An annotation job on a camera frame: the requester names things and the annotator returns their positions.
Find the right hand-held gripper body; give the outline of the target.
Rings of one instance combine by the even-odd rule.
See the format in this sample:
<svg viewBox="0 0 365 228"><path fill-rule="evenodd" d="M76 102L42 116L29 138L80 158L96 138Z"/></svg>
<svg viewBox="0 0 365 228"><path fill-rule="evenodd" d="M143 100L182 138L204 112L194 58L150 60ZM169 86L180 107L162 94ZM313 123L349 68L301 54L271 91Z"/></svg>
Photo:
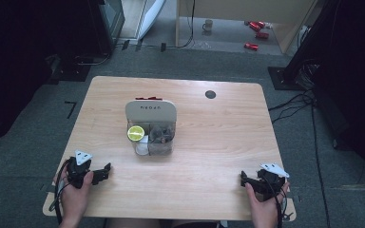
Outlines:
<svg viewBox="0 0 365 228"><path fill-rule="evenodd" d="M261 163L259 166L256 190L262 195L263 200L268 200L280 192L290 175L276 163Z"/></svg>

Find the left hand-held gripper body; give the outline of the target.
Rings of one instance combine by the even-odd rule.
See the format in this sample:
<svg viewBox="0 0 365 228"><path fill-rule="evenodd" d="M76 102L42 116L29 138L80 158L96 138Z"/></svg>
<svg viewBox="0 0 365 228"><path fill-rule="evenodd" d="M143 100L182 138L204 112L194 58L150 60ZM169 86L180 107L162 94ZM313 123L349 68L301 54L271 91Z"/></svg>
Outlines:
<svg viewBox="0 0 365 228"><path fill-rule="evenodd" d="M86 183L85 176L89 172L92 155L76 150L67 164L67 181L75 188L81 189Z"/></svg>

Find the person's right hand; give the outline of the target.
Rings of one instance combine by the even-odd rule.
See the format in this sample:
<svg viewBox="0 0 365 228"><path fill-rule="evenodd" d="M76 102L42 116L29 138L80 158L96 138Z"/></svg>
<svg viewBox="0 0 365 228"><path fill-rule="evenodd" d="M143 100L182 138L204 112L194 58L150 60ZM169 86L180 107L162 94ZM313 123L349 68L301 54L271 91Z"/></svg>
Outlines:
<svg viewBox="0 0 365 228"><path fill-rule="evenodd" d="M287 194L289 182L286 182L279 194L273 199L259 201L256 198L252 187L246 183L246 192L250 205L251 219L254 222L276 222L278 223L279 213L278 206L282 203L284 196Z"/></svg>

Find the person's left hand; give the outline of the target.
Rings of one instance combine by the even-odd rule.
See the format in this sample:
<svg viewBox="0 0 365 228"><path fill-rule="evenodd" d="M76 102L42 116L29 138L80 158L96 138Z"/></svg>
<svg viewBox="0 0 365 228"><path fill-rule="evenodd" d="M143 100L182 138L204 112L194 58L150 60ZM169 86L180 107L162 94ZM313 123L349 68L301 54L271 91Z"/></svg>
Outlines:
<svg viewBox="0 0 365 228"><path fill-rule="evenodd" d="M63 219L81 219L87 209L89 190L93 180L93 173L88 172L85 176L85 184L81 189L67 186L61 196Z"/></svg>

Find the white small cup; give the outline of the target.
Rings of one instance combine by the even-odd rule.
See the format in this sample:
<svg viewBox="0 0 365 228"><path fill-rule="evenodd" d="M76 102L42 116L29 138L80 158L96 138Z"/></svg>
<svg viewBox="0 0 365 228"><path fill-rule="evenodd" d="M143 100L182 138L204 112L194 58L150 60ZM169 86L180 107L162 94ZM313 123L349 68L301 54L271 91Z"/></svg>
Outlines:
<svg viewBox="0 0 365 228"><path fill-rule="evenodd" d="M140 156L146 156L149 154L148 151L148 136L143 136L135 146L135 152Z"/></svg>

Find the black floor tape mark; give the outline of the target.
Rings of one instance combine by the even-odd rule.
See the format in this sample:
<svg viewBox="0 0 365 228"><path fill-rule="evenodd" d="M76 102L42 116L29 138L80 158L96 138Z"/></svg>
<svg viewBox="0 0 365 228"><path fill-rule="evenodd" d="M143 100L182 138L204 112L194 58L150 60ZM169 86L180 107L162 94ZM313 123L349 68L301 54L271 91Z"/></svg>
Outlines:
<svg viewBox="0 0 365 228"><path fill-rule="evenodd" d="M65 103L66 105L71 105L70 111L69 111L69 112L68 112L68 114L67 114L67 119L69 119L69 118L71 117L72 113L74 112L74 109L75 109L75 107L76 107L76 105L77 105L77 102L64 101L64 103Z"/></svg>

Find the dark small items heap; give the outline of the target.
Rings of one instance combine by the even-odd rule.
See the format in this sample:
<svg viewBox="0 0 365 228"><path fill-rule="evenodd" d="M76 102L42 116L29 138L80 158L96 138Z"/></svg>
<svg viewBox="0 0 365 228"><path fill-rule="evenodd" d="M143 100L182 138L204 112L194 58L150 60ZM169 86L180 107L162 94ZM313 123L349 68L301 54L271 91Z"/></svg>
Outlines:
<svg viewBox="0 0 365 228"><path fill-rule="evenodd" d="M153 123L149 127L151 143L170 143L175 137L175 125L172 123Z"/></svg>

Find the clear organizer box beige lid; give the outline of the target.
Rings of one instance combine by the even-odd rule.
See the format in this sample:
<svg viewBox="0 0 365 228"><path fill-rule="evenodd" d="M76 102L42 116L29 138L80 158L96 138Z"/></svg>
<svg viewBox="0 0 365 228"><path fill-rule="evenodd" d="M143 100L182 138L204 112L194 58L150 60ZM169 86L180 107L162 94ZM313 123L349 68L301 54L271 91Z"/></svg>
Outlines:
<svg viewBox="0 0 365 228"><path fill-rule="evenodd" d="M171 123L177 121L177 108L167 100L162 101L131 101L125 105L127 129L133 125L139 125L148 136L147 156L167 156L173 151L173 140L167 143L151 143L149 141L149 127L154 123ZM137 142L131 142L135 149Z"/></svg>

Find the dark cabinet with glass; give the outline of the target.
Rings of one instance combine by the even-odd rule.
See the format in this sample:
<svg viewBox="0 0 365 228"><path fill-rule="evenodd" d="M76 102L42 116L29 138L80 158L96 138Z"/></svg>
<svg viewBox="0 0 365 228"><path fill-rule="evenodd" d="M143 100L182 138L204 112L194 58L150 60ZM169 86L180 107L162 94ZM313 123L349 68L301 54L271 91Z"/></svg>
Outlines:
<svg viewBox="0 0 365 228"><path fill-rule="evenodd" d="M110 55L125 23L121 0L87 0L98 52Z"/></svg>

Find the white panel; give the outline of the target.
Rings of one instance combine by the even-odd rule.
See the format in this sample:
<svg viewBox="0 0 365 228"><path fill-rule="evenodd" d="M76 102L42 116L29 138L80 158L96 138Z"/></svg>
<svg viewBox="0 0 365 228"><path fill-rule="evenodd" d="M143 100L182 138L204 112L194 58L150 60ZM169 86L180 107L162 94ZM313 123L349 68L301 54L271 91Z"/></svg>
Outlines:
<svg viewBox="0 0 365 228"><path fill-rule="evenodd" d="M166 0L155 0L151 7L144 13L144 18L141 22L140 29L138 31L138 40L142 40L149 32L151 27L156 22L158 16L163 10L163 6Z"/></svg>

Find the light wooden shelf unit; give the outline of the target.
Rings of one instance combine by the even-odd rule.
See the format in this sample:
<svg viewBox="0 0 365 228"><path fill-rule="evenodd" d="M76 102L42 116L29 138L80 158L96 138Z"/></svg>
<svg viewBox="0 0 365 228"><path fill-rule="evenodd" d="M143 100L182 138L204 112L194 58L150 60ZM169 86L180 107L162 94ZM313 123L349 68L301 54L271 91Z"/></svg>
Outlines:
<svg viewBox="0 0 365 228"><path fill-rule="evenodd" d="M175 41L179 43L181 17L263 21L273 25L280 50L286 53L316 4L317 0L177 0Z"/></svg>

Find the black stand base plate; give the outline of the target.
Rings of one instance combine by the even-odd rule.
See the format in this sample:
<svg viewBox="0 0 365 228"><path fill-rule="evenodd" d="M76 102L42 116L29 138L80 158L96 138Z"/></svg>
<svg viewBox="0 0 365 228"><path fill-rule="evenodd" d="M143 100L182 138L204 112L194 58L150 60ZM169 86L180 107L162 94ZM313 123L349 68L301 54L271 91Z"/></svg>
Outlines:
<svg viewBox="0 0 365 228"><path fill-rule="evenodd" d="M267 69L275 90L302 90L296 81L284 78L284 67L269 66Z"/></svg>
<svg viewBox="0 0 365 228"><path fill-rule="evenodd" d="M47 80L49 85L58 85L60 81L84 82L90 71L90 66L68 63L58 55L47 58L52 73Z"/></svg>

